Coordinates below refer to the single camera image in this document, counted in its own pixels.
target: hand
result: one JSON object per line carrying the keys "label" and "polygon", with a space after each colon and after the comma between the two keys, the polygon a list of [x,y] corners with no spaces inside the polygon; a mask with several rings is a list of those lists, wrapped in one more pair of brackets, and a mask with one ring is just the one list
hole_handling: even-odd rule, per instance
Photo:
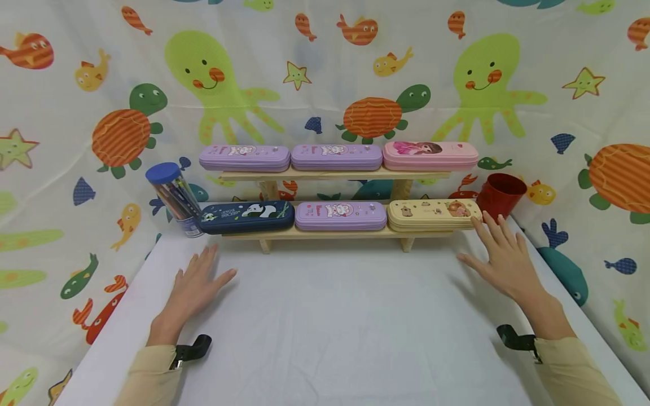
{"label": "hand", "polygon": [[230,269],[210,280],[217,245],[205,247],[201,255],[194,254],[187,270],[178,270],[172,293],[162,312],[151,323],[147,346],[175,345],[187,320],[208,305],[228,282],[237,274]]}
{"label": "hand", "polygon": [[524,236],[520,233],[513,235],[501,215],[498,225],[488,212],[483,212],[483,219],[489,232],[475,217],[472,217],[472,224],[487,249],[489,261],[484,263],[468,254],[458,254],[458,259],[520,305],[547,294],[530,261]]}

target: purple pencil case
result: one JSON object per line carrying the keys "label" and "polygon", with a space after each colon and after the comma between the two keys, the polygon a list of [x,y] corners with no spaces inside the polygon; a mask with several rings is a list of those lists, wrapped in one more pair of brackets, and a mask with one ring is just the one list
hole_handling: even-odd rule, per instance
{"label": "purple pencil case", "polygon": [[374,171],[383,160],[374,145],[302,144],[291,151],[291,164],[301,171]]}
{"label": "purple pencil case", "polygon": [[303,231],[373,231],[386,226],[386,210],[376,201],[306,201],[296,207]]}
{"label": "purple pencil case", "polygon": [[206,147],[199,163],[208,171],[283,172],[289,167],[289,148],[283,146]]}

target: green octopus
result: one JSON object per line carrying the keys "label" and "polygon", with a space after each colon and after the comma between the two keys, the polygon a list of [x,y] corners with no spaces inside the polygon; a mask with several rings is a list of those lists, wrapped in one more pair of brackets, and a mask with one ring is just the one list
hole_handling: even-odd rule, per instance
{"label": "green octopus", "polygon": [[199,124],[199,139],[212,144],[213,127],[219,123],[226,142],[239,144],[229,119],[260,144],[264,138],[248,121],[250,111],[279,133],[284,128],[257,105],[259,101],[276,101],[280,95],[269,89],[240,89],[235,80],[235,70],[228,53],[214,38],[201,31],[181,31],[165,47],[165,60],[169,69],[183,86],[203,103],[203,118]]}
{"label": "green octopus", "polygon": [[503,115],[515,137],[526,136],[515,105],[542,105],[548,100],[537,92],[508,90],[508,82],[519,64],[519,41],[510,34],[494,34],[469,46],[458,59],[454,86],[460,96],[459,110],[434,133],[432,141],[444,140],[463,123],[459,141],[467,141],[478,118],[486,143],[494,142],[493,117]]}

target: right hand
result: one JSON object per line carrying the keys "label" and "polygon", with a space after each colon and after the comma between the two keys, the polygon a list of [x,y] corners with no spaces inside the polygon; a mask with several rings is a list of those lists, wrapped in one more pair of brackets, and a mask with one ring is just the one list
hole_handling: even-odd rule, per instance
{"label": "right hand", "polygon": [[547,295],[530,261],[524,236],[521,233],[513,235],[501,215],[498,225],[486,211],[483,212],[483,219],[489,232],[475,217],[472,217],[472,224],[487,249],[488,262],[463,253],[458,254],[457,258],[520,305],[526,300]]}

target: white surface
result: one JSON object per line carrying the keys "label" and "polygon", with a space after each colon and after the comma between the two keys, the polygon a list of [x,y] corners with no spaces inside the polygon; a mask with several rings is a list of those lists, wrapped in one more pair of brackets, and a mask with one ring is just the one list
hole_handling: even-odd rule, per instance
{"label": "white surface", "polygon": [[[209,237],[165,234],[57,402],[112,405],[178,268]],[[239,274],[181,337],[213,338],[186,364],[180,405],[550,405],[532,357],[495,327],[530,327],[515,304],[456,259],[485,255],[473,231],[416,240],[220,241],[219,272]],[[638,385],[532,246],[544,286],[625,405]]]}

